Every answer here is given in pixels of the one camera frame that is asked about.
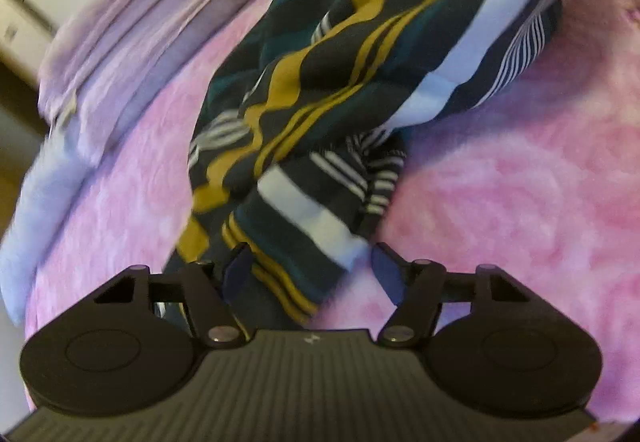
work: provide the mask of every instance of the pink fluffy blanket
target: pink fluffy blanket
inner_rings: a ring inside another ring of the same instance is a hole
[[[269,1],[254,0],[217,34],[102,163],[38,270],[27,335],[127,265],[162,268],[190,208],[186,154],[207,82]],[[380,239],[450,270],[496,263],[531,287],[602,348],[591,411],[631,420],[640,413],[640,0],[565,1],[559,35],[509,90],[415,130]],[[316,326],[376,334],[391,313],[363,266]]]

